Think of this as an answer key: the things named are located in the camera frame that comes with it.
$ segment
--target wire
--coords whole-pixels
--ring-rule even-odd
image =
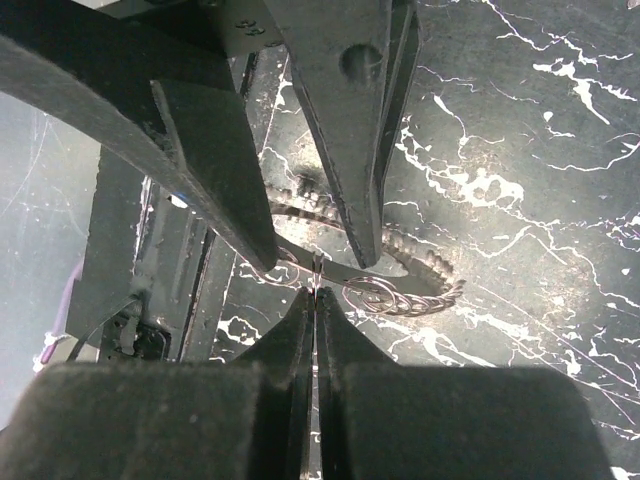
[[[111,308],[108,313],[102,317],[102,320],[100,320],[100,323],[98,323],[98,325],[91,330],[90,332],[85,333],[82,337],[80,337],[78,339],[78,341],[76,342],[76,344],[73,346],[73,349],[71,350],[71,353],[69,354],[69,357],[67,358],[67,362],[73,362],[75,360],[78,359],[78,355],[80,355],[80,351],[82,350],[82,347],[85,346],[85,344],[89,341],[89,339],[101,328],[104,327],[105,324],[111,320],[113,317],[115,317],[119,312],[121,312],[122,310],[124,310],[125,308],[127,308],[129,305],[139,301],[140,299],[134,295],[129,295],[127,298],[125,298],[124,300],[122,300],[120,303],[116,304],[113,306],[113,308]]]
[[[44,347],[40,354],[33,358],[33,371],[36,374],[47,366],[58,345],[67,338],[67,335],[64,333],[64,324],[67,320],[67,314],[69,313],[69,304],[71,302],[73,286],[75,282],[79,281],[82,277],[83,268],[84,255],[80,258],[71,272],[71,275],[69,275],[69,278],[67,279],[62,292],[62,298],[60,298],[60,302],[58,303],[58,312],[56,313],[56,318],[53,322],[53,326],[51,327],[51,331],[45,333]]]

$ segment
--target metal tool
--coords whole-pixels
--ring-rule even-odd
[[[0,2],[0,90],[76,127],[186,202],[254,268],[278,249],[228,59],[284,42],[362,268],[420,45],[414,0]]]
[[[301,289],[285,318],[228,365],[45,370],[0,435],[0,476],[308,478],[314,337],[325,480],[613,480],[568,377],[399,366],[324,288]]]

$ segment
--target black marble surface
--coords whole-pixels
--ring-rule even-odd
[[[403,364],[542,364],[567,374],[588,401],[616,478],[634,478],[640,9],[622,0],[459,0],[420,2],[420,16],[424,46],[385,221],[451,260],[468,285],[456,307],[417,320],[345,310]],[[269,55],[280,87],[272,114],[254,125],[265,178],[283,188],[300,175],[322,183],[287,55]],[[254,101],[264,109],[264,98]],[[344,237],[286,220],[278,228],[352,260]],[[237,263],[213,358],[227,361],[253,344],[293,294]],[[317,461],[312,470],[319,478]]]

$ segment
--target hole in metal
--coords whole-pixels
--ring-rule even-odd
[[[382,54],[373,45],[353,45],[340,56],[340,71],[353,83],[371,85],[381,70]]]

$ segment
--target wire coil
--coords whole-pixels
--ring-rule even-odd
[[[462,295],[463,285],[464,281],[457,281],[447,292],[431,297],[402,294],[392,283],[378,277],[357,277],[347,281],[342,288],[342,296],[356,310],[376,315],[421,317],[453,306]],[[354,302],[354,295],[359,305]]]

